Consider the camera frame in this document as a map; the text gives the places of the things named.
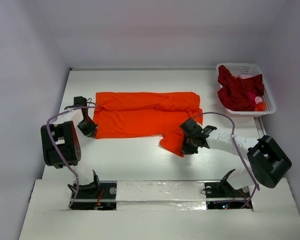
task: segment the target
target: dark red cloth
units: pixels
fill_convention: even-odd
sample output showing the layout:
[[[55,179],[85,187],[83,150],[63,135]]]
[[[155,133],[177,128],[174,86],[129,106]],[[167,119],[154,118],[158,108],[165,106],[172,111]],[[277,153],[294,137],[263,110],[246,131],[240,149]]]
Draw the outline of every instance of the dark red cloth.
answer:
[[[223,106],[232,111],[255,111],[255,104],[250,100],[248,92],[263,96],[265,86],[262,74],[246,79],[231,75],[229,70],[219,67],[218,82],[223,86],[218,91],[218,97]]]

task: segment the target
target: pink item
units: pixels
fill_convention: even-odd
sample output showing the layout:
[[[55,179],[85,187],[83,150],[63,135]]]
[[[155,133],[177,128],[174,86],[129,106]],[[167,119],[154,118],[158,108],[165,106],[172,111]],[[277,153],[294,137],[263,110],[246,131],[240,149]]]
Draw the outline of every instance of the pink item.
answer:
[[[257,106],[257,104],[256,104],[256,102],[255,102],[255,99],[256,99],[256,95],[253,93],[253,92],[248,92],[248,96],[249,96],[249,99],[250,99],[250,101],[253,103],[253,105],[256,107]]]
[[[253,76],[251,75],[248,75],[248,74],[239,74],[239,78],[241,79],[249,79],[249,78],[252,78]]]
[[[262,101],[262,98],[259,97],[259,96],[256,96],[255,99],[254,99],[254,101],[255,101],[256,104],[260,104],[260,103],[263,102],[263,101]]]

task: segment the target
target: white plastic basket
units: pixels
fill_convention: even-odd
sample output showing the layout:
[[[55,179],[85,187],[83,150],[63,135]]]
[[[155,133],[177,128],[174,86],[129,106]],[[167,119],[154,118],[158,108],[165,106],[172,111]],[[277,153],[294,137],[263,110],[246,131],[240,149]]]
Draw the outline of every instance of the white plastic basket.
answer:
[[[247,117],[260,117],[262,115],[266,114],[273,114],[276,111],[276,105],[274,102],[273,97],[271,96],[267,81],[265,79],[265,76],[263,75],[260,67],[256,64],[250,64],[250,63],[220,63],[216,66],[216,72],[219,74],[219,67],[221,65],[224,65],[230,73],[238,77],[239,74],[248,74],[252,76],[256,76],[259,74],[262,74],[262,81],[264,85],[264,95],[262,96],[262,100],[265,104],[265,110],[264,111],[232,111],[230,109],[226,108],[226,111],[230,114],[236,114],[236,115],[247,115]]]

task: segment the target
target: orange cloth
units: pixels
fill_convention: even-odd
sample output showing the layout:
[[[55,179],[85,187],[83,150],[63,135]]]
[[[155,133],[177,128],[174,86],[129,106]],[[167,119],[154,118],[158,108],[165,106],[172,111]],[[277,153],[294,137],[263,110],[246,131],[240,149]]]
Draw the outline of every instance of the orange cloth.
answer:
[[[97,92],[96,104],[97,139],[161,134],[160,145],[180,157],[184,134],[179,126],[202,113],[194,92]],[[195,120],[202,124],[203,116]]]
[[[264,102],[260,102],[259,104],[257,104],[254,109],[255,112],[263,112],[264,110],[266,110],[266,105]]]

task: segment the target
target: white wall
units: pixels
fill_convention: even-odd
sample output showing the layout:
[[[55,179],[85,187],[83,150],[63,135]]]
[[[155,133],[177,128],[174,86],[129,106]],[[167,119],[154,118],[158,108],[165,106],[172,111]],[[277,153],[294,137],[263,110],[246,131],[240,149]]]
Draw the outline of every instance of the white wall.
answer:
[[[286,2],[257,59],[276,103],[263,122],[292,161],[288,180],[300,213],[300,0]]]
[[[0,240],[18,239],[44,161],[40,127],[69,69],[32,0],[0,0]]]
[[[36,0],[71,67],[250,62],[285,0]]]

